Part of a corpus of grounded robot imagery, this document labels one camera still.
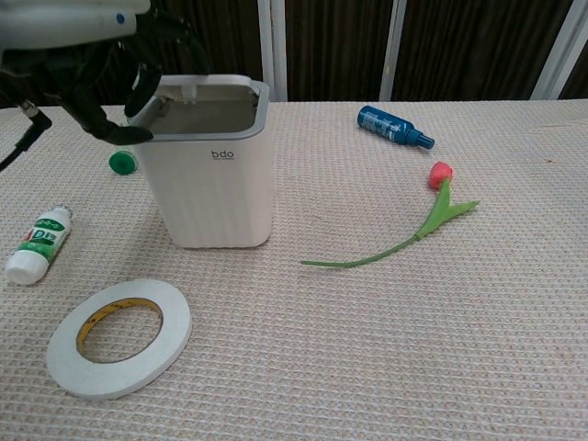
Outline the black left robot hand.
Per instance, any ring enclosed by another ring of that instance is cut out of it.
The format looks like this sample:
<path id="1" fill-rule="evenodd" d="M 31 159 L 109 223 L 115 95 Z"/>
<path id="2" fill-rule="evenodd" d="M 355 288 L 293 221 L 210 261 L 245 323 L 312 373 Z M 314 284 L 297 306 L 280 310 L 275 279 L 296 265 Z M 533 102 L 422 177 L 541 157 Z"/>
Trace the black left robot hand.
<path id="1" fill-rule="evenodd" d="M 150 100 L 162 77 L 156 48 L 164 39 L 188 47 L 198 74 L 211 63 L 201 37 L 183 18 L 161 12 L 148 1 L 4 1 L 1 4 L 1 71 L 32 77 L 82 129 L 113 145 L 152 138 L 141 127 L 122 127 L 92 93 L 112 55 L 120 62 L 116 87 L 135 116 Z"/>

